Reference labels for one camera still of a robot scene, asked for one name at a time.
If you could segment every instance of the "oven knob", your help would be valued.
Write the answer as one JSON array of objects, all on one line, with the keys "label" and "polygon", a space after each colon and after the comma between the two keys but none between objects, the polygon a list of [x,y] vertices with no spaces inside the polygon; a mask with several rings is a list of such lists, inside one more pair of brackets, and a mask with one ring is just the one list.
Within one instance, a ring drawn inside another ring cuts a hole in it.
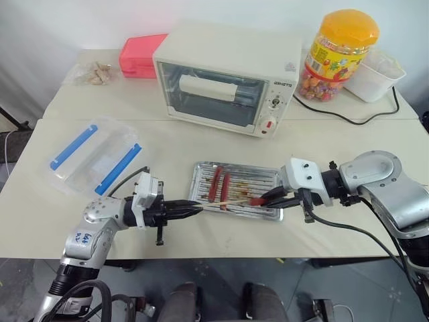
[{"label": "oven knob", "polygon": [[275,130],[275,126],[277,125],[277,121],[275,117],[268,116],[261,119],[259,122],[259,128],[262,134],[268,134]]}]

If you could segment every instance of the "plastic container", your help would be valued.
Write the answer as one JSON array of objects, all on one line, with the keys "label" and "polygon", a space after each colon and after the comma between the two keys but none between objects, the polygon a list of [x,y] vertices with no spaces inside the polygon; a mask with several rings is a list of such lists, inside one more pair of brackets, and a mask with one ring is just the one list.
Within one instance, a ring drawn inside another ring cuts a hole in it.
[{"label": "plastic container", "polygon": [[377,24],[366,13],[344,9],[326,15],[307,55],[299,93],[307,99],[331,100],[378,37]]},{"label": "plastic container", "polygon": [[133,128],[114,119],[95,119],[48,162],[51,182],[68,194],[92,199],[106,195],[140,150]]},{"label": "plastic container", "polygon": [[156,78],[152,55],[167,34],[129,38],[119,56],[123,76]]},{"label": "plastic container", "polygon": [[405,75],[395,58],[381,50],[371,50],[345,88],[370,103],[382,98]]}]

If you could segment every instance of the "oven control panel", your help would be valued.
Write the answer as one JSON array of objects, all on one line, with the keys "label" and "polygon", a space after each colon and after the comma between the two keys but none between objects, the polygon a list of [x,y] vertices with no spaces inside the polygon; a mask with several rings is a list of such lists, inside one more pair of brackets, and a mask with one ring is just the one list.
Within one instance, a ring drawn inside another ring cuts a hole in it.
[{"label": "oven control panel", "polygon": [[296,84],[272,82],[268,86],[265,99],[256,122],[255,134],[259,137],[271,137],[282,120],[286,107],[294,93]]}]

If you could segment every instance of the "oven handle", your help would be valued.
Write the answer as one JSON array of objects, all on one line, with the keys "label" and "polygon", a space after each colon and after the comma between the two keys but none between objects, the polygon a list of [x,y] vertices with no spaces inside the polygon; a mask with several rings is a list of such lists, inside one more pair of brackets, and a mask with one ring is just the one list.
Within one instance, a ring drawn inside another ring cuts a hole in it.
[{"label": "oven handle", "polygon": [[233,102],[238,86],[199,78],[190,75],[182,75],[179,80],[180,90],[193,95],[219,99],[221,101]]}]

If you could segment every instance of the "plastic bag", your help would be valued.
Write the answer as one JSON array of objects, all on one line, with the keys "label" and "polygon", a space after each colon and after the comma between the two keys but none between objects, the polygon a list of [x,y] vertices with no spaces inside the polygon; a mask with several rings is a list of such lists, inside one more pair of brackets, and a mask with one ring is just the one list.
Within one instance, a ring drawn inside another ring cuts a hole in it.
[{"label": "plastic bag", "polygon": [[65,85],[107,85],[117,78],[119,69],[110,64],[76,64],[62,82]]}]

